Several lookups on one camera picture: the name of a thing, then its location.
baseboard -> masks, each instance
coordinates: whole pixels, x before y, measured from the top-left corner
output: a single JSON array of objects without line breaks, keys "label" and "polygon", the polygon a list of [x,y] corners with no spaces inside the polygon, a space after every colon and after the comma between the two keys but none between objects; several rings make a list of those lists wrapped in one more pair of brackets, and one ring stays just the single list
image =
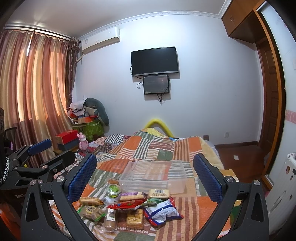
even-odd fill
[{"label": "baseboard", "polygon": [[258,145],[258,141],[251,141],[251,142],[240,142],[240,143],[230,143],[230,144],[218,144],[215,145],[217,148],[230,148],[230,147],[239,147],[239,146],[251,146],[251,145]]}]

light switch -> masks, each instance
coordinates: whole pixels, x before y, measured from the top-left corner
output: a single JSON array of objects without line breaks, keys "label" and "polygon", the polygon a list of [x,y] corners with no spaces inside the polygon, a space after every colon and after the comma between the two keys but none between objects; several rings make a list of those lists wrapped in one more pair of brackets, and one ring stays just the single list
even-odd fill
[{"label": "light switch", "polygon": [[294,69],[296,69],[296,58],[293,59],[293,67],[294,67]]}]

green bag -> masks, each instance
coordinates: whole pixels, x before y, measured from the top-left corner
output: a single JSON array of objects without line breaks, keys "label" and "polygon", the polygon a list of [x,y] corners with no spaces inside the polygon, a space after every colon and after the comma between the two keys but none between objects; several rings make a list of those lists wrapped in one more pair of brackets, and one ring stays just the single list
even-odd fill
[{"label": "green bag", "polygon": [[85,134],[88,142],[92,142],[94,140],[93,135],[100,136],[104,134],[103,125],[99,119],[89,123],[72,125],[72,127],[73,130],[77,130],[78,133],[81,132]]}]

ceiling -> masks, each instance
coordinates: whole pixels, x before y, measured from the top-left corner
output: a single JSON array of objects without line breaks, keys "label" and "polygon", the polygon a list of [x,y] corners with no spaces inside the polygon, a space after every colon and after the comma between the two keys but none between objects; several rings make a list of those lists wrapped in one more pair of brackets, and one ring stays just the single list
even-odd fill
[{"label": "ceiling", "polygon": [[197,11],[218,17],[230,0],[25,0],[7,23],[45,28],[72,37],[109,23],[163,11]]}]

door frame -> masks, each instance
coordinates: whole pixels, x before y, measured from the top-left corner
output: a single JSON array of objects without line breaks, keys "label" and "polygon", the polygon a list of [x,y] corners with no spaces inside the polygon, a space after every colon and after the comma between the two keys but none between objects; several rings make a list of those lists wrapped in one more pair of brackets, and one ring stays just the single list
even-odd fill
[{"label": "door frame", "polygon": [[[285,91],[285,79],[284,79],[284,70],[283,70],[283,66],[281,63],[281,57],[279,55],[279,50],[276,46],[276,42],[274,40],[274,37],[272,35],[272,32],[268,26],[268,24],[266,23],[263,15],[261,13],[257,12],[257,8],[262,4],[262,1],[260,1],[255,7],[254,7],[254,12],[256,14],[256,16],[259,19],[260,24],[263,27],[263,30],[266,34],[266,38],[269,42],[270,48],[271,48],[271,52],[272,52],[272,56],[274,58],[274,63],[275,63],[275,68],[276,68],[276,75],[277,75],[277,81],[278,81],[278,94],[279,94],[279,99],[278,99],[278,115],[277,115],[277,122],[276,122],[276,131],[275,131],[275,135],[274,135],[274,140],[273,140],[273,144],[271,147],[271,151],[269,154],[269,157],[267,159],[267,163],[266,166],[262,172],[261,175],[261,179],[263,180],[263,182],[266,184],[267,188],[269,190],[271,190],[271,188],[273,187],[273,183],[270,181],[270,179],[268,178],[268,174],[270,173],[270,170],[274,164],[274,161],[276,159],[278,150],[279,150],[279,145],[281,142],[281,136],[283,133],[283,128],[284,128],[284,121],[285,121],[285,113],[286,113],[286,91]],[[261,60],[261,55],[259,53],[259,58],[260,58],[260,63],[262,66],[262,60]],[[263,124],[265,121],[265,107],[266,107],[266,87],[265,87],[265,80],[264,80],[264,74],[263,74],[263,88],[264,88],[264,111],[263,111]],[[261,135],[260,135],[260,139],[263,135],[263,124],[262,124],[262,129],[261,129]]]}]

